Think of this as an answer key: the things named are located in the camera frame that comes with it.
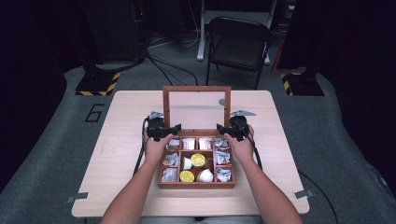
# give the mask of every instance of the black curtain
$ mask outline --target black curtain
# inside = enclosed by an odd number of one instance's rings
[[[308,66],[316,53],[318,71],[336,90],[346,130],[394,194],[395,11],[390,1],[299,0],[279,59],[279,68],[292,69]],[[340,20],[329,26],[335,16]],[[329,27],[331,39],[325,35]]]
[[[3,190],[62,101],[64,73],[82,65],[81,43],[90,60],[101,61],[78,0],[0,1],[0,29]]]

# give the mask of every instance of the small container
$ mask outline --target small container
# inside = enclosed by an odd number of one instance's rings
[[[183,161],[181,163],[181,167],[183,170],[190,170],[192,167],[192,162],[189,158],[183,158]]]
[[[191,163],[194,167],[200,168],[206,162],[205,156],[201,153],[195,153],[191,156]]]
[[[198,142],[199,142],[199,149],[201,150],[212,149],[212,138],[202,137],[199,138]]]
[[[180,172],[180,180],[181,182],[194,182],[194,174],[191,171],[182,171]]]
[[[195,149],[195,138],[183,138],[183,149],[194,150]]]
[[[212,172],[210,172],[209,169],[203,170],[200,174],[198,174],[197,181],[199,181],[199,182],[213,182]]]

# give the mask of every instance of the chair backrest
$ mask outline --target chair backrest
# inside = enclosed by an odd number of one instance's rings
[[[208,30],[211,35],[228,35],[264,42],[268,42],[271,38],[270,30],[263,24],[229,17],[216,17],[210,21]]]

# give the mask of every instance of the wooden table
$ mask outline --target wooden table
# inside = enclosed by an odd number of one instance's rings
[[[247,121],[254,128],[264,172],[283,190],[300,214],[307,213],[306,197],[296,199],[293,195],[304,188],[271,93],[232,91],[231,111],[240,109],[257,114],[247,117]],[[73,216],[101,217],[131,179],[141,148],[143,119],[151,111],[163,112],[162,91],[115,93],[79,189],[80,193],[88,192],[88,197],[75,201]],[[156,174],[142,216],[258,215],[245,173],[237,160],[234,165],[236,183],[233,189],[160,189]]]

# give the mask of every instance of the box lid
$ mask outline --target box lid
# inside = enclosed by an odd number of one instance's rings
[[[213,130],[216,124],[228,127],[230,107],[229,86],[163,87],[165,128],[177,124],[183,130]]]

